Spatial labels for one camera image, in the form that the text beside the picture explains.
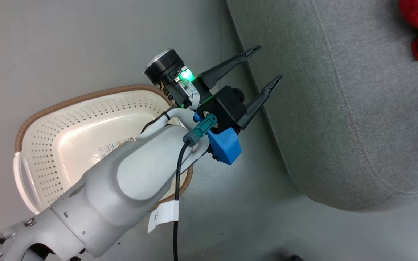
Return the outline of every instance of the robotic arm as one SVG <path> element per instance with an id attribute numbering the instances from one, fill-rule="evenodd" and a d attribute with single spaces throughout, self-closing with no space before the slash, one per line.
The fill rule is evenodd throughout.
<path id="1" fill-rule="evenodd" d="M 154 120 L 136 141 L 125 142 L 86 171 L 46 210 L 3 230 L 0 261 L 38 261 L 48 253 L 70 260 L 85 250 L 102 256 L 169 190 L 176 165 L 183 172 L 207 152 L 231 165 L 241 153 L 239 132 L 282 76 L 247 106 L 239 89 L 225 86 L 214 95 L 209 90 L 259 49 L 250 48 L 197 77 L 173 49 L 156 56 L 144 73 L 175 101 L 174 108 Z M 172 117 L 186 128 L 168 125 Z"/>

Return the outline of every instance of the laundry basket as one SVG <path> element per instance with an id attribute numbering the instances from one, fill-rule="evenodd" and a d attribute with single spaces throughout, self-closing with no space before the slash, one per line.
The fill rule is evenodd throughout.
<path id="1" fill-rule="evenodd" d="M 47 208 L 90 167 L 123 142 L 137 137 L 146 123 L 171 103 L 154 86 L 137 84 L 79 96 L 33 114 L 15 140 L 14 178 L 27 207 Z M 171 119 L 170 124 L 180 124 Z M 180 193 L 191 181 L 181 175 Z M 162 202 L 171 200 L 175 180 Z"/>

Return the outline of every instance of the white cable tag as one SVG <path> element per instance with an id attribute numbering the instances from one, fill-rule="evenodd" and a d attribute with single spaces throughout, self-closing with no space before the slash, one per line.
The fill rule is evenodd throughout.
<path id="1" fill-rule="evenodd" d="M 149 217 L 148 233 L 162 223 L 179 221 L 179 206 L 180 202 L 175 200 L 160 204 Z"/>

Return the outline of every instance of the barcode label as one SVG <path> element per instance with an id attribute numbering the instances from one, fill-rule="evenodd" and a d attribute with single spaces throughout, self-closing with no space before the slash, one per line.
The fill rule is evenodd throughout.
<path id="1" fill-rule="evenodd" d="M 120 145 L 122 145 L 126 141 L 134 141 L 134 139 L 132 137 L 130 137 L 128 139 L 121 139 L 121 140 L 118 140 L 114 143 L 109 143 L 109 144 L 106 144 L 106 145 L 103 145 L 103 146 L 99 147 L 98 150 L 99 150 L 100 158 L 103 159 L 110 152 L 115 150 L 117 147 L 119 147 Z"/>

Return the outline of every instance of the gray fabric ottoman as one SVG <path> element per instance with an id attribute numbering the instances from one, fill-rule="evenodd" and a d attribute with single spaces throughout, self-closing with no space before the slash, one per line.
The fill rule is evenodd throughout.
<path id="1" fill-rule="evenodd" d="M 343 210 L 385 210 L 418 198 L 418 32 L 397 0 L 228 0 L 295 184 Z"/>

